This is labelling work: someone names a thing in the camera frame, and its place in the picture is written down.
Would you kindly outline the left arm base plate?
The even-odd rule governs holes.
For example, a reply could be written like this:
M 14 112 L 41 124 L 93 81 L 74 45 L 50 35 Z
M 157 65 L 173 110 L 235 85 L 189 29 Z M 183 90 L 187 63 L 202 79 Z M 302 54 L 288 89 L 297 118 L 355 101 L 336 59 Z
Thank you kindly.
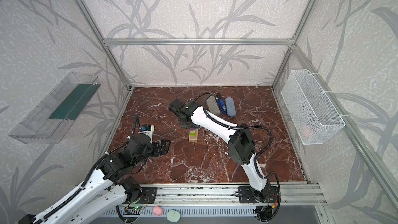
M 157 196 L 157 187 L 142 187 L 127 196 L 126 204 L 154 204 Z

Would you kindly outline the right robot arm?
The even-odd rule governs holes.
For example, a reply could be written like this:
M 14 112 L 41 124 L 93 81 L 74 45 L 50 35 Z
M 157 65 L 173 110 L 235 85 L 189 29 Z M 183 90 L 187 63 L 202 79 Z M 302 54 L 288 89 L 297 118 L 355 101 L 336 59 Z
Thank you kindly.
M 235 163 L 241 165 L 249 179 L 251 190 L 263 194 L 269 188 L 269 182 L 258 165 L 259 156 L 264 153 L 273 142 L 270 129 L 260 126 L 248 126 L 230 123 L 210 113 L 196 101 L 183 103 L 175 99 L 169 110 L 178 117 L 183 128 L 205 128 L 219 136 L 227 143 L 228 154 Z M 268 143 L 260 152 L 256 152 L 252 129 L 264 130 L 268 133 Z

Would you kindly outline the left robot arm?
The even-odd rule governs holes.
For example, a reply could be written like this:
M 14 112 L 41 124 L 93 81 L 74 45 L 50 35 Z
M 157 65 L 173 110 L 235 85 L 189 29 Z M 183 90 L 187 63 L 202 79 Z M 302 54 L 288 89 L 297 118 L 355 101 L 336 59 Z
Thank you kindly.
M 90 169 L 84 181 L 57 203 L 37 215 L 26 215 L 21 224 L 86 224 L 106 210 L 140 197 L 141 187 L 128 175 L 149 158 L 166 155 L 171 142 L 153 141 L 139 133 L 106 153 Z

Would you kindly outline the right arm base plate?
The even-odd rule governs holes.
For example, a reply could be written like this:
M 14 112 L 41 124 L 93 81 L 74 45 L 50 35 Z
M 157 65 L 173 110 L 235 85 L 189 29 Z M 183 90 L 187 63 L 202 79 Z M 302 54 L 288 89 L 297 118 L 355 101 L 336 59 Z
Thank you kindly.
M 255 196 L 252 189 L 249 186 L 238 187 L 238 192 L 234 194 L 239 198 L 240 203 L 265 203 L 274 204 L 278 202 L 280 190 L 277 186 L 270 186 L 264 198 Z

